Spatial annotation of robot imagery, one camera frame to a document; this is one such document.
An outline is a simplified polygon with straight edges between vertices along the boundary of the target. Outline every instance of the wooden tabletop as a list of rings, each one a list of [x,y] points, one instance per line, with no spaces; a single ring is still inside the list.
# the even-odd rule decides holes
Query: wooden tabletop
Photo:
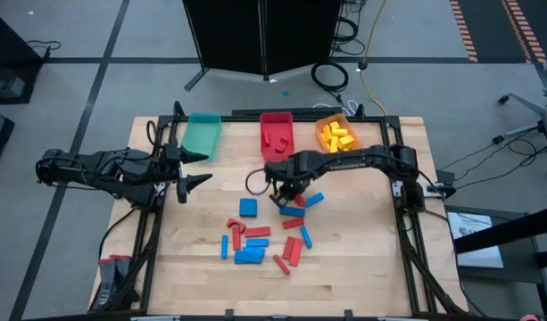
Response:
[[[151,151],[145,134],[148,120],[155,121],[135,119],[128,146]],[[404,143],[418,151],[419,169],[435,179],[423,120],[401,118],[401,123]],[[352,127],[363,145],[382,144],[378,124],[353,123]],[[185,129],[186,124],[178,126],[178,139]],[[358,317],[410,316],[390,183],[376,169],[327,173],[311,184],[305,196],[322,192],[325,200],[307,209],[305,224],[313,246],[303,247],[299,267],[290,267],[290,276],[272,257],[282,254],[289,235],[301,237],[301,233],[299,228],[282,228],[281,222],[289,218],[279,215],[267,195],[257,197],[258,217],[243,219],[248,226],[271,226],[263,263],[234,264],[231,236],[228,258],[220,257],[221,236],[231,235],[226,222],[240,219],[239,199],[251,197],[244,187],[245,177],[263,167],[259,134],[259,123],[224,122],[214,160],[182,167],[185,174],[212,173],[213,178],[196,187],[187,204],[178,204],[174,185],[169,189],[148,313],[219,316],[225,309],[234,309],[239,316],[342,316],[345,309],[352,309]],[[294,123],[294,146],[296,152],[320,150],[314,123]],[[263,175],[255,175],[250,186],[262,189]],[[444,215],[440,200],[426,203],[429,210]],[[115,201],[111,224],[128,210],[126,201]],[[112,231],[103,257],[132,253],[138,216]],[[447,224],[427,214],[420,214],[420,223],[430,271],[456,304],[467,309]],[[414,275],[420,309],[426,310],[416,268]],[[137,279],[138,292],[143,280],[144,269]],[[99,283],[97,276],[95,288]]]

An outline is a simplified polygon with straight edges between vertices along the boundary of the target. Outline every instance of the yellow cable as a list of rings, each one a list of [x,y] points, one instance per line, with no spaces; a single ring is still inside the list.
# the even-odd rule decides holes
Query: yellow cable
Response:
[[[372,36],[374,35],[374,30],[377,28],[377,23],[378,23],[378,20],[380,20],[380,15],[382,13],[382,11],[384,10],[384,7],[386,5],[386,0],[383,0],[382,1],[382,5],[380,6],[380,10],[378,10],[378,14],[377,14],[377,17],[374,19],[374,23],[372,24],[372,30],[370,31],[370,36],[369,36],[369,41],[367,42],[366,44],[366,51],[364,52],[364,57],[362,58],[362,62],[367,65],[368,67],[368,55],[369,55],[369,50],[370,50],[370,45],[372,44]],[[361,81],[362,81],[362,85],[364,85],[364,88],[366,89],[366,92],[369,93],[369,96],[370,96],[370,99],[372,99],[372,102],[380,107],[380,110],[385,114],[385,115],[388,115],[388,111],[386,111],[386,108],[384,108],[384,106],[382,105],[382,103],[380,103],[378,101],[378,99],[372,94],[372,92],[370,91],[370,88],[366,85],[366,81],[364,80],[364,76],[362,75],[362,72],[364,70],[361,70],[360,72],[360,75],[361,75]]]

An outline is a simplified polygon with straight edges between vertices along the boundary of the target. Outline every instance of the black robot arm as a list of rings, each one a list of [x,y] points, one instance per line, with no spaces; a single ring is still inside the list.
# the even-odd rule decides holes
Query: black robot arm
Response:
[[[173,144],[165,144],[157,159],[133,149],[74,156],[55,149],[48,150],[37,162],[36,172],[41,183],[76,182],[123,197],[135,208],[146,209],[155,195],[155,184],[169,181],[177,182],[178,200],[185,203],[187,194],[211,174],[182,177],[181,163],[207,158]]]
[[[271,200],[281,207],[304,192],[311,180],[329,171],[374,168],[380,169],[392,180],[402,182],[402,206],[407,210],[424,209],[424,192],[418,184],[418,160],[416,151],[395,144],[388,148],[374,145],[351,152],[321,153],[298,152],[280,162],[265,164],[265,180],[273,184]]]

